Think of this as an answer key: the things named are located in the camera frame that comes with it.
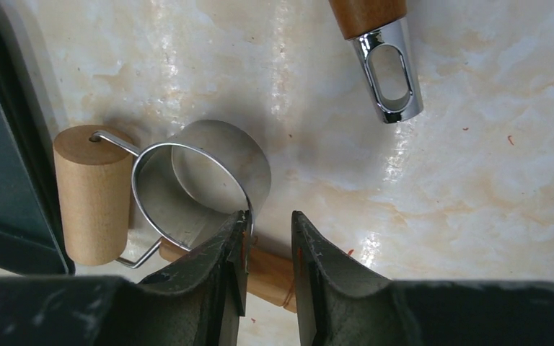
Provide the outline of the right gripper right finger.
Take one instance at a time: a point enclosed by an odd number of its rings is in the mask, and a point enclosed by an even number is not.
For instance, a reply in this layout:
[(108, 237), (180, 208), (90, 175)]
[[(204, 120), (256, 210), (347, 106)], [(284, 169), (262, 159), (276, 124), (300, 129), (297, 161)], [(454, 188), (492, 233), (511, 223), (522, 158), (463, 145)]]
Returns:
[(554, 345), (554, 283), (391, 280), (291, 216), (303, 345)]

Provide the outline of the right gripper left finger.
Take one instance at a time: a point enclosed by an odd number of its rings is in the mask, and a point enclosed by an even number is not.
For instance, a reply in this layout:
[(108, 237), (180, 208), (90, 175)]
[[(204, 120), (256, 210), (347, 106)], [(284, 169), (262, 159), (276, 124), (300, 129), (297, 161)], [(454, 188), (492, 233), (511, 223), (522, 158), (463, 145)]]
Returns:
[(250, 213), (139, 283), (120, 276), (0, 277), (0, 345), (235, 345)]

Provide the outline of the wooden rolling pin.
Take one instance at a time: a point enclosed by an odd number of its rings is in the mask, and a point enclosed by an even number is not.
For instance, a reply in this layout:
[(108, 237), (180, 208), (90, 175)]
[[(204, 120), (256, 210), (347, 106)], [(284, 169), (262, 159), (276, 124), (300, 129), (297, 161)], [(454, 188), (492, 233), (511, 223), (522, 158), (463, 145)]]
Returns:
[[(80, 125), (56, 136), (53, 155), (64, 244), (75, 263), (98, 266), (116, 261), (137, 268), (155, 253), (175, 261), (193, 250), (161, 237), (136, 204), (133, 163), (145, 148), (102, 125)], [(258, 249), (255, 242), (254, 232), (248, 234), (248, 291), (296, 311), (291, 260)]]

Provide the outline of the black baking tray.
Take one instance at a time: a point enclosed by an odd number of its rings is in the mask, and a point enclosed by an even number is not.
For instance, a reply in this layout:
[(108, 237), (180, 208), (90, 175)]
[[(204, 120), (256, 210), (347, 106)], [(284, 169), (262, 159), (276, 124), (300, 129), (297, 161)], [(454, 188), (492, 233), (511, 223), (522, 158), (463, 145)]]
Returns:
[(0, 268), (72, 275), (56, 176), (0, 30)]

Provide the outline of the metal scraper wooden handle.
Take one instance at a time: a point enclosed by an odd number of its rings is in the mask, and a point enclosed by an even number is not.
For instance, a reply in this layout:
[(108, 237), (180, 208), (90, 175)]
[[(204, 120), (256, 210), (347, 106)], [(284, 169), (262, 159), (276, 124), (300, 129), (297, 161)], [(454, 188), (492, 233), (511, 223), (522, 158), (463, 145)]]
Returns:
[(405, 0), (332, 0), (341, 34), (352, 46), (379, 119), (400, 123), (423, 111), (410, 53)]

